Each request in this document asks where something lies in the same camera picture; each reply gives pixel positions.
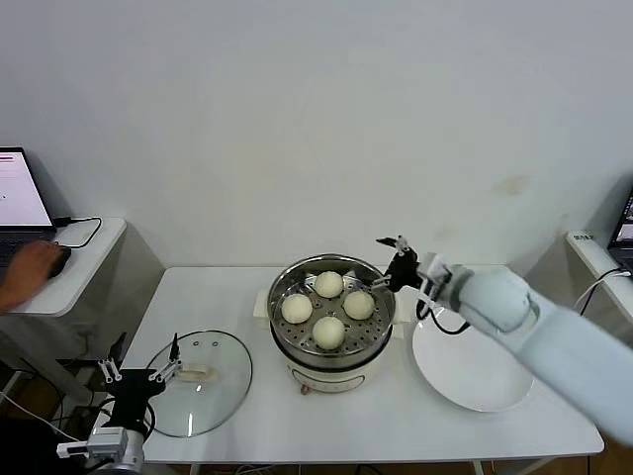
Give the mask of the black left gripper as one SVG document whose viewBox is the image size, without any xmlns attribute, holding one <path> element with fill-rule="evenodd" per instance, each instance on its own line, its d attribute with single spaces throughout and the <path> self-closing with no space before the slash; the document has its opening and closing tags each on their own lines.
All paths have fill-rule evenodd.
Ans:
<svg viewBox="0 0 633 475">
<path fill-rule="evenodd" d="M 169 347 L 167 362 L 159 369 L 124 369 L 120 372 L 127 334 L 122 332 L 110 347 L 105 359 L 97 361 L 108 393 L 114 398 L 107 427 L 147 430 L 145 411 L 151 398 L 165 390 L 167 382 L 181 366 L 179 337 L 176 333 Z"/>
</svg>

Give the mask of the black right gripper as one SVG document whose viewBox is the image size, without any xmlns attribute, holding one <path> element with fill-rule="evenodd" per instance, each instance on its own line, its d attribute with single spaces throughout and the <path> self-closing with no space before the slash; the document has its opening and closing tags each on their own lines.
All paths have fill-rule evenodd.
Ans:
<svg viewBox="0 0 633 475">
<path fill-rule="evenodd" d="M 385 276 L 374 280 L 371 289 L 389 289 L 392 292 L 400 292 L 404 287 L 419 289 L 422 278 L 417 273 L 419 266 L 418 255 L 411 251 L 407 240 L 403 236 L 381 237 L 377 242 L 393 248 L 396 254 L 392 258 Z"/>
</svg>

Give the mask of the bare person hand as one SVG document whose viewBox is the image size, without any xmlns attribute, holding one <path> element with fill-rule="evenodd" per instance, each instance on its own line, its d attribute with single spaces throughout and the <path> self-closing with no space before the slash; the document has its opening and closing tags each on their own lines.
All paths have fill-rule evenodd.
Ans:
<svg viewBox="0 0 633 475">
<path fill-rule="evenodd" d="M 1 280 L 1 313 L 32 299 L 48 281 L 60 255 L 57 244 L 44 240 L 33 241 L 18 251 Z"/>
</svg>

